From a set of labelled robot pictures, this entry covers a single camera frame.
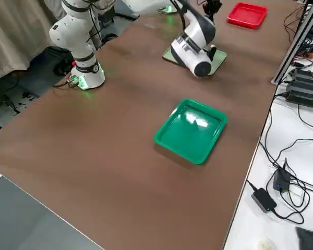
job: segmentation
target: white table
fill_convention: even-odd
[[[313,72],[313,66],[307,68]],[[280,85],[277,93],[285,91],[285,85]],[[273,125],[268,135],[267,148],[274,158],[283,148],[290,146],[296,139],[313,139],[313,129],[302,123],[298,117],[297,105],[290,104],[284,98],[278,97],[271,108]],[[313,109],[301,106],[300,114],[302,118],[313,125]],[[261,137],[263,142],[266,131],[270,124],[267,120]],[[299,142],[291,149],[285,151],[278,163],[282,166],[284,158],[287,157],[289,165],[303,181],[313,184],[313,142]],[[261,146],[257,147],[253,156],[252,164],[248,173],[248,180],[257,188],[265,188],[269,178],[274,173],[275,168],[268,161]],[[291,191],[297,194],[301,190],[291,186]],[[251,198],[253,193],[249,184],[245,184],[243,193],[238,202],[238,208],[225,243],[224,250],[251,250],[257,249],[258,242],[270,239],[277,250],[297,250],[298,237],[295,231],[296,224],[280,220],[273,213],[264,214]],[[272,188],[272,181],[269,193],[278,204],[275,209],[280,215],[287,216],[292,210],[280,198],[279,192]],[[311,200],[308,208],[303,212],[305,223],[300,227],[313,230],[313,193],[310,193]],[[299,221],[299,215],[294,215],[292,219]]]

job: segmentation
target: green tray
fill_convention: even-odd
[[[184,99],[155,134],[154,140],[194,164],[203,164],[226,122],[224,113]]]

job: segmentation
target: brown table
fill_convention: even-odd
[[[224,1],[215,44],[228,58],[204,80],[161,57],[179,18],[139,18],[99,52],[101,88],[50,90],[0,131],[0,172],[106,250],[220,249],[297,7],[250,2],[269,8],[257,31],[227,24],[236,1]],[[229,117],[203,166],[153,141],[183,98]]]

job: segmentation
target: black cloth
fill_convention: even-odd
[[[313,231],[296,228],[300,250],[313,250]]]

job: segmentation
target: green led light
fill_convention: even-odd
[[[102,67],[101,67],[101,64],[99,63],[99,67],[100,67],[100,69],[102,70],[102,72],[103,72],[103,74],[104,74],[104,70],[102,69]]]
[[[81,89],[86,89],[88,87],[84,77],[79,77],[79,84],[78,84],[78,86]]]
[[[172,6],[171,5],[166,7],[166,12],[167,13],[171,13],[172,12]]]
[[[166,21],[167,21],[167,24],[173,25],[174,24],[174,17],[173,16],[167,16]]]

